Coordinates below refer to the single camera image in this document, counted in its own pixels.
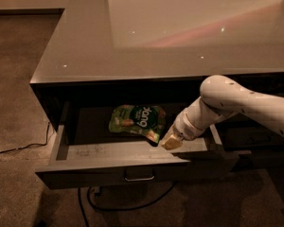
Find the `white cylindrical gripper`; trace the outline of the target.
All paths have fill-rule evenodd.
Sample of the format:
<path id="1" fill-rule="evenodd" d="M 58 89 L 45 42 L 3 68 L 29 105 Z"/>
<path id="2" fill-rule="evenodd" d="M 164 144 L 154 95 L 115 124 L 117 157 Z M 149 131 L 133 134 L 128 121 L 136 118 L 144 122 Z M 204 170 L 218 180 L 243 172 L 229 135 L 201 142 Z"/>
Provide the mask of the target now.
<path id="1" fill-rule="evenodd" d="M 212 118 L 206 107 L 191 106 L 183 109 L 161 140 L 166 150 L 179 148 L 183 139 L 194 140 L 211 125 Z"/>

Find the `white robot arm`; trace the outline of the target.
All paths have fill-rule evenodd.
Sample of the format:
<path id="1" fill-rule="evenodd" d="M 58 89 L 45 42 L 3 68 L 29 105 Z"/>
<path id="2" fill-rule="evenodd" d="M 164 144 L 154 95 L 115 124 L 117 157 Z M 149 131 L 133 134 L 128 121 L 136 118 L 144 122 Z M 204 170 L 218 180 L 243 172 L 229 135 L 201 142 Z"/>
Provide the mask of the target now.
<path id="1" fill-rule="evenodd" d="M 244 114 L 258 124 L 284 137 L 284 97 L 251 91 L 234 80 L 210 76 L 200 86 L 200 96 L 175 118 L 163 137 L 167 150 L 193 141 L 211 125 Z"/>

